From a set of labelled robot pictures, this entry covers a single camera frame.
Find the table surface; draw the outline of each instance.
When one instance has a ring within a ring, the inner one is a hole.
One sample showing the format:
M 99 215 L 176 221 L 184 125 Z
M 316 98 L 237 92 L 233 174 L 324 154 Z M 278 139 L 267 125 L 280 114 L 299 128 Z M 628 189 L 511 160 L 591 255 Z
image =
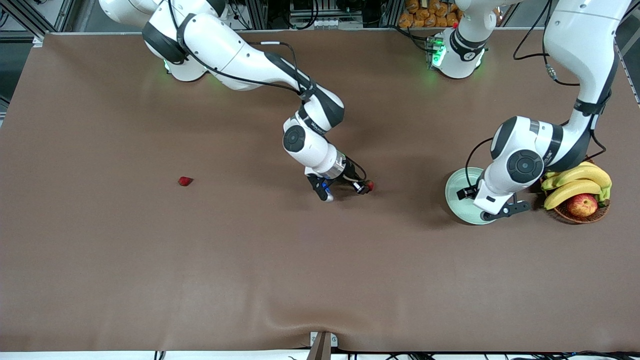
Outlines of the table surface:
M 395 31 L 244 35 L 291 43 L 344 101 L 328 138 L 376 189 L 332 204 L 282 149 L 293 94 L 180 83 L 139 36 L 48 35 L 0 131 L 0 348 L 297 348 L 327 330 L 358 351 L 640 350 L 640 110 L 623 71 L 598 122 L 605 219 L 472 226 L 445 202 L 501 122 L 571 113 L 577 88 L 511 59 L 523 34 L 496 31 L 457 81 Z

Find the fruit basket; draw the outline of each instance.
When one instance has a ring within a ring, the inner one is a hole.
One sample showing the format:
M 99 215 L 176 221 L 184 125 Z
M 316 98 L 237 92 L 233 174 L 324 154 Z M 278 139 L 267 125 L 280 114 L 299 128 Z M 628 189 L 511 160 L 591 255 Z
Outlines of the fruit basket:
M 544 179 L 541 177 L 540 183 L 542 184 L 543 182 L 544 182 Z M 550 191 L 543 190 L 543 191 L 545 193 L 545 196 L 548 197 L 549 194 L 551 194 L 554 190 L 550 190 Z M 560 218 L 575 224 L 591 224 L 593 222 L 599 221 L 609 212 L 609 208 L 611 207 L 611 201 L 607 199 L 602 203 L 598 203 L 598 209 L 596 209 L 596 211 L 593 214 L 586 217 L 577 217 L 571 214 L 571 212 L 567 208 L 567 202 L 568 202 L 567 200 L 563 201 L 560 205 L 554 207 L 553 210 Z

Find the wire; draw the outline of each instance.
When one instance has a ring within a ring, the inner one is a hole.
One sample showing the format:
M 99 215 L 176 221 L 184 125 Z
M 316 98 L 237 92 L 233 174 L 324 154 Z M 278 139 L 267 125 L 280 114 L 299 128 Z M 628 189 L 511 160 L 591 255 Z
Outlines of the wire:
M 549 24 L 549 20 L 551 19 L 551 1 L 552 0 L 548 0 L 547 1 L 547 19 L 545 20 L 545 29 L 542 32 L 542 39 L 545 38 L 545 33 L 547 33 L 547 25 Z M 549 73 L 549 76 L 552 76 L 551 78 L 553 79 L 553 81 L 555 81 L 556 83 L 560 84 L 560 85 L 564 85 L 564 86 L 580 86 L 579 83 L 563 83 L 562 81 L 558 80 L 557 76 L 556 76 L 556 71 L 554 70 L 553 67 L 551 67 L 551 65 L 549 65 L 549 61 L 547 60 L 547 52 L 545 51 L 545 41 L 542 40 L 542 58 L 545 60 L 545 68 L 547 69 L 547 72 Z
M 465 176 L 467 177 L 467 184 L 469 184 L 469 187 L 473 186 L 471 185 L 471 180 L 469 180 L 469 161 L 471 161 L 471 157 L 474 155 L 474 152 L 476 152 L 476 150 L 482 146 L 482 144 L 486 143 L 486 142 L 490 142 L 491 140 L 493 140 L 493 138 L 488 138 L 486 140 L 483 140 L 481 143 L 477 144 L 476 147 L 474 147 L 473 150 L 471 150 L 471 153 L 469 154 L 469 157 L 467 158 L 467 162 L 465 163 Z
M 302 86 L 300 85 L 300 75 L 298 74 L 298 61 L 296 60 L 296 51 L 293 49 L 293 46 L 282 41 L 247 42 L 247 44 L 249 45 L 283 45 L 288 47 L 291 52 L 291 57 L 293 58 L 293 67 L 294 67 L 294 70 L 296 71 L 295 78 L 296 78 L 296 82 L 298 83 L 298 90 L 300 92 L 302 91 Z
M 238 22 L 240 22 L 240 25 L 244 26 L 244 28 L 247 30 L 251 30 L 251 26 L 248 25 L 247 21 L 242 16 L 242 12 L 238 8 L 238 3 L 236 2 L 236 0 L 230 0 L 229 7 L 231 8 L 231 11 L 234 13 L 234 15 L 237 17 L 237 20 Z
M 362 15 L 362 12 L 364 11 L 365 6 L 367 6 L 367 0 L 365 0 L 364 3 L 362 3 L 362 6 L 360 7 L 360 9 L 356 8 L 355 10 L 356 11 L 360 11 L 360 15 Z M 373 20 L 373 21 L 363 22 L 363 21 L 356 20 L 356 18 L 354 18 L 353 15 L 351 14 L 351 8 L 350 7 L 347 7 L 346 13 L 349 14 L 349 17 L 351 17 L 351 20 L 353 20 L 354 22 L 356 22 L 358 24 L 363 24 L 363 25 L 373 24 L 375 22 L 380 21 L 380 19 L 382 19 L 382 14 L 380 14 L 380 16 L 376 20 Z
M 175 14 L 173 13 L 173 5 L 171 4 L 171 0 L 167 0 L 167 4 L 169 6 L 169 13 L 171 14 L 171 20 L 173 21 L 173 25 L 175 26 L 175 29 L 178 30 L 179 26 L 178 26 L 178 22 L 175 20 Z M 271 84 L 271 83 L 265 83 L 263 81 L 257 81 L 257 80 L 249 80 L 249 79 L 245 79 L 245 78 L 239 78 L 237 76 L 233 76 L 233 75 L 229 75 L 229 74 L 225 74 L 224 72 L 218 70 L 217 67 L 210 67 L 208 66 L 208 64 L 204 63 L 202 60 L 200 60 L 196 54 L 193 53 L 193 51 L 191 51 L 191 49 L 189 49 L 189 47 L 186 44 L 183 44 L 185 50 L 198 62 L 200 63 L 202 66 L 204 66 L 205 68 L 207 68 L 207 70 L 209 71 L 213 71 L 218 75 L 222 75 L 225 76 L 227 78 L 230 79 L 234 79 L 234 80 L 238 80 L 238 81 L 244 81 L 245 83 L 252 83 L 252 84 L 258 84 L 258 85 L 265 85 L 265 86 L 273 86 L 275 88 L 283 88 L 286 90 L 290 90 L 293 91 L 294 93 L 301 95 L 302 92 L 301 90 L 296 90 L 290 86 L 284 86 L 284 85 L 280 85 L 280 84 Z
M 638 1 L 634 6 L 631 6 L 631 8 L 627 10 L 624 15 L 622 15 L 622 19 L 629 16 L 629 14 L 631 14 L 638 7 L 638 5 L 640 5 L 640 1 Z
M 357 168 L 359 168 L 360 171 L 362 171 L 362 178 L 359 179 L 359 180 L 355 180 L 355 182 L 357 183 L 358 181 L 366 181 L 367 180 L 367 172 L 364 170 L 364 168 L 362 168 L 357 162 L 353 161 L 353 159 L 351 159 L 349 156 L 345 155 L 344 157 L 347 158 L 347 160 L 349 160 L 350 162 L 352 162 Z
M 551 19 L 551 5 L 552 5 L 552 0 L 547 0 L 547 3 L 545 4 L 545 7 L 542 8 L 542 11 L 540 12 L 540 15 L 538 15 L 538 18 L 536 19 L 536 21 L 533 23 L 531 28 L 529 28 L 529 30 L 527 31 L 527 34 L 522 38 L 522 40 L 520 41 L 520 43 L 516 47 L 515 51 L 513 51 L 513 56 L 512 57 L 513 57 L 514 60 L 524 60 L 524 59 L 533 58 L 533 57 L 536 57 L 536 56 L 542 56 L 543 60 L 545 61 L 545 68 L 547 69 L 549 77 L 551 77 L 551 79 L 553 81 L 555 81 L 557 84 L 565 85 L 565 86 L 580 86 L 580 84 L 575 84 L 575 83 L 563 83 L 562 81 L 557 79 L 556 71 L 554 70 L 554 68 L 551 65 L 549 65 L 549 61 L 547 60 L 547 56 L 549 56 L 549 54 L 547 53 L 547 51 L 545 49 L 545 41 L 544 40 L 542 41 L 542 53 L 534 53 L 534 54 L 528 54 L 528 55 L 525 55 L 525 56 L 518 56 L 518 51 L 520 50 L 520 48 L 522 47 L 524 42 L 527 40 L 527 38 L 529 37 L 529 35 L 533 31 L 533 29 L 536 27 L 536 25 L 538 25 L 538 23 L 540 22 L 540 19 L 542 19 L 542 17 L 545 14 L 545 11 L 546 11 L 547 12 L 547 18 L 545 19 L 545 29 L 543 30 L 543 38 L 544 38 L 544 34 L 547 32 L 547 25 L 549 24 L 549 20 Z
M 507 9 L 507 13 L 504 14 L 504 18 L 502 19 L 502 22 L 500 22 L 500 27 L 505 28 L 507 26 L 507 24 L 509 23 L 509 21 L 513 17 L 513 14 L 516 12 L 519 6 L 520 6 L 520 3 L 517 3 L 513 7 L 509 7 L 509 9 Z
M 400 34 L 412 38 L 412 39 L 416 39 L 416 40 L 427 40 L 426 37 L 418 37 L 416 35 L 411 35 L 411 33 L 408 32 L 409 28 L 407 28 L 407 32 L 403 31 L 402 28 L 395 26 L 395 25 L 387 25 L 385 26 L 385 28 L 391 28 L 391 29 L 396 29 L 398 30 L 398 32 L 400 32 Z
M 313 25 L 316 20 L 318 19 L 318 15 L 320 15 L 320 5 L 318 5 L 318 0 L 314 0 L 314 4 L 316 5 L 316 16 L 314 17 L 314 9 L 311 9 L 311 16 L 312 18 L 309 19 L 309 22 L 307 23 L 307 25 L 303 26 L 302 28 L 298 28 L 298 30 L 304 30 L 307 29 L 309 27 L 311 27 L 311 25 Z
M 413 42 L 413 44 L 420 50 L 425 51 L 425 52 L 429 52 L 429 50 L 427 50 L 426 48 L 420 46 L 420 44 L 418 44 L 417 42 L 415 42 L 415 38 L 411 35 L 411 31 L 409 30 L 409 28 L 406 29 L 407 34 L 409 34 L 409 37 L 411 38 L 411 42 Z
M 540 15 L 538 16 L 538 18 L 536 19 L 536 21 L 533 23 L 533 25 L 531 25 L 531 28 L 529 29 L 529 31 L 527 31 L 527 34 L 522 38 L 522 40 L 520 41 L 520 43 L 518 44 L 518 47 L 516 47 L 516 50 L 513 52 L 513 59 L 514 60 L 524 60 L 524 59 L 528 59 L 528 58 L 533 58 L 535 56 L 544 56 L 545 53 L 544 51 L 542 53 L 536 53 L 536 54 L 529 54 L 529 55 L 525 55 L 525 56 L 521 56 L 518 57 L 518 51 L 520 50 L 520 48 L 522 47 L 522 45 L 524 44 L 525 41 L 527 41 L 527 38 L 529 37 L 529 35 L 531 34 L 531 32 L 533 31 L 533 29 L 536 27 L 536 25 L 538 25 L 540 19 L 542 19 L 542 17 L 545 14 L 545 10 L 547 8 L 550 8 L 550 1 L 547 1 L 547 4 L 545 5 L 545 7 L 542 9 L 542 11 L 540 12 Z
M 309 22 L 307 23 L 307 25 L 304 25 L 302 28 L 297 27 L 297 25 L 293 25 L 289 22 L 289 19 L 287 19 L 287 17 L 285 16 L 285 13 L 282 14 L 282 20 L 284 20 L 285 24 L 287 24 L 287 26 L 289 26 L 289 28 L 291 29 L 295 29 L 295 30 L 304 30 L 307 29 L 309 27 L 311 27 L 311 25 L 313 25 L 316 20 L 318 19 L 318 15 L 320 15 L 320 5 L 318 4 L 318 0 L 314 0 L 314 5 L 315 5 L 315 9 L 316 9 L 316 14 L 314 15 L 314 6 L 311 6 L 311 18 L 309 19 Z
M 602 145 L 602 143 L 600 143 L 600 142 L 598 141 L 598 138 L 596 137 L 596 132 L 595 132 L 595 130 L 594 130 L 594 129 L 592 129 L 592 130 L 590 131 L 590 134 L 591 134 L 591 138 L 593 139 L 593 142 L 595 142 L 595 143 L 596 143 L 596 145 L 600 147 L 600 151 L 596 152 L 594 155 L 587 156 L 587 157 L 585 158 L 585 160 L 591 160 L 591 159 L 595 158 L 596 156 L 598 156 L 598 155 L 602 155 L 602 154 L 604 154 L 605 152 L 607 152 L 607 147 L 606 147 L 606 146 L 604 146 L 604 145 Z

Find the robotic arm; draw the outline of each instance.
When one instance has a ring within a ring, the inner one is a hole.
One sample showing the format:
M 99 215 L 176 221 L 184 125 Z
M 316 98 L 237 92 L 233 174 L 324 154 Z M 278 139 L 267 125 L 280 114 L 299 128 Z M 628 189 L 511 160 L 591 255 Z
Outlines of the robotic arm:
M 491 144 L 493 163 L 458 197 L 474 196 L 483 220 L 512 214 L 505 203 L 537 181 L 545 168 L 563 171 L 584 161 L 592 131 L 611 96 L 618 68 L 614 34 L 630 0 L 560 0 L 544 42 L 551 57 L 580 81 L 569 121 L 562 126 L 513 117 L 498 128 Z
M 480 66 L 484 45 L 495 29 L 493 9 L 519 3 L 521 0 L 456 0 L 465 12 L 458 27 L 435 35 L 441 38 L 438 56 L 431 58 L 431 66 L 454 79 L 471 75 Z
M 364 170 L 360 168 L 363 175 L 359 175 L 359 166 L 324 137 L 344 116 L 344 105 L 335 94 L 280 55 L 264 53 L 245 42 L 220 20 L 225 8 L 221 0 L 158 1 L 144 25 L 143 38 L 174 77 L 192 81 L 209 71 L 225 86 L 239 91 L 288 84 L 302 104 L 284 123 L 283 146 L 305 166 L 305 175 L 320 199 L 333 200 L 329 186 L 336 181 L 350 184 L 359 194 L 373 189 Z

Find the red apple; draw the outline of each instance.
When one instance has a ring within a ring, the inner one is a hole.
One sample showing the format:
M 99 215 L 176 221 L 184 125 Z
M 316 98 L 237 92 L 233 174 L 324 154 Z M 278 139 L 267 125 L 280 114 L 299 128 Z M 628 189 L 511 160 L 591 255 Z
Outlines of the red apple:
M 588 193 L 576 195 L 566 201 L 566 208 L 575 217 L 588 217 L 598 209 L 598 202 Z

